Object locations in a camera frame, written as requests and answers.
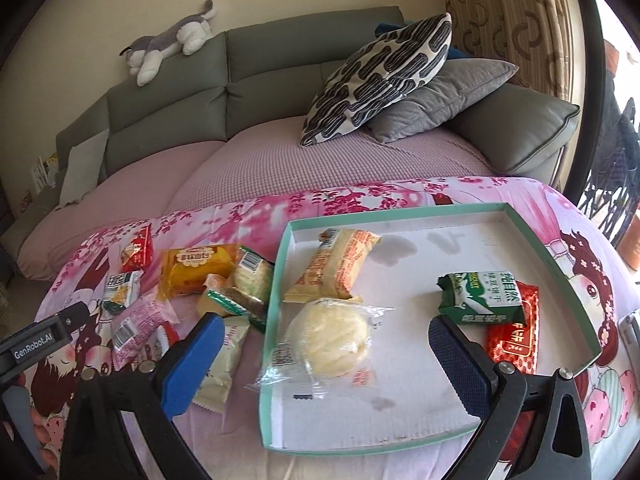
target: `stain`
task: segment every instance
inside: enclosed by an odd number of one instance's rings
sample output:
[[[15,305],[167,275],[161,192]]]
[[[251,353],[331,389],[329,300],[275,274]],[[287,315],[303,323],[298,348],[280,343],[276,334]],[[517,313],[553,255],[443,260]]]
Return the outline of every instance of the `stain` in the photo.
[[[400,235],[384,235],[369,253],[369,260],[385,267],[396,266],[402,258],[417,254],[418,247]]]
[[[385,399],[384,397],[376,397],[375,399],[371,399],[371,405],[373,409],[377,412],[382,412],[383,410],[388,410],[389,408],[395,407],[396,403],[391,399]]]
[[[430,241],[433,245],[439,248],[443,253],[446,254],[459,254],[461,251],[459,238],[464,238],[464,233],[453,234],[449,233],[448,236],[439,235],[437,233],[429,233],[427,235],[427,240]]]

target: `white tray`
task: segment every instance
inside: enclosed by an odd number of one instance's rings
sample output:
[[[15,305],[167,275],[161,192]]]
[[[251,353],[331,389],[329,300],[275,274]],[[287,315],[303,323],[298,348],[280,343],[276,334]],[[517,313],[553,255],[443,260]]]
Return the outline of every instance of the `white tray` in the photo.
[[[429,346],[438,314],[439,276],[468,270],[510,270],[540,288],[537,373],[593,363],[600,345],[562,270],[507,204],[446,205],[327,216],[290,222],[274,272],[265,358],[302,307],[283,303],[328,227],[366,229],[382,236],[368,256],[354,293],[365,304],[394,307],[372,346],[376,398],[293,399],[279,386],[260,393],[265,447],[295,454],[366,454],[440,442],[473,431],[479,419],[464,410]],[[465,326],[485,343],[486,328]]]

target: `beige wall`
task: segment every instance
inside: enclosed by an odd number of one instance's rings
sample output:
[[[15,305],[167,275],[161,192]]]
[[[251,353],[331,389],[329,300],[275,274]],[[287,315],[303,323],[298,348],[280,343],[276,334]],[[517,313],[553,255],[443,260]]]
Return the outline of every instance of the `beige wall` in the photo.
[[[131,40],[157,34],[204,0],[47,0],[0,73],[0,178],[15,209],[28,168],[55,150],[55,135],[126,77],[118,57]],[[397,5],[409,20],[444,0],[213,0],[214,33],[308,12]]]

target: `pink floral tablecloth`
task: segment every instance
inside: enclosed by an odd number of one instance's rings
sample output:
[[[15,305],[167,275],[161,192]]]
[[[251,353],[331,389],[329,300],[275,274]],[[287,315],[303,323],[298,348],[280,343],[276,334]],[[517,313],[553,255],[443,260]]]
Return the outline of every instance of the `pink floral tablecloth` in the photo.
[[[47,447],[60,453],[68,405],[81,371],[93,367],[101,374],[111,372],[110,319],[97,308],[96,301],[102,295],[107,275],[119,270],[123,243],[142,226],[151,224],[156,252],[151,268],[142,278],[144,292],[157,283],[159,253],[168,248],[240,242],[273,260],[290,220],[473,202],[511,204],[546,245],[581,298],[603,349],[596,364],[577,378],[588,427],[593,477],[613,478],[640,438],[636,378],[617,329],[617,320],[639,308],[640,299],[622,261],[596,227],[562,195],[526,178],[432,178],[336,187],[175,212],[98,232],[82,244],[62,269],[36,316],[41,320],[78,300],[89,305],[92,312],[90,323],[78,331],[72,344],[27,373],[33,405],[44,417],[52,436]],[[196,321],[192,304],[187,301],[175,307],[182,319],[178,332],[184,335]],[[225,415],[193,405],[175,419],[185,441],[213,478],[437,479],[468,439],[357,457],[292,457],[268,452],[260,444],[257,396],[244,389],[260,367],[261,344],[262,337],[251,332]],[[139,444],[137,435],[133,440]],[[153,471],[154,465],[144,450],[141,456]]]

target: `plush dog tail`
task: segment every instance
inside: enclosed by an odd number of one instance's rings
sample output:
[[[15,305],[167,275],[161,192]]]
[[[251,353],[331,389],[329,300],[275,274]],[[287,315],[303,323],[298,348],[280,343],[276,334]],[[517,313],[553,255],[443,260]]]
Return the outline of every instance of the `plush dog tail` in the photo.
[[[205,20],[210,20],[213,18],[218,10],[213,6],[213,2],[211,0],[207,0],[204,2],[204,10],[200,13]]]

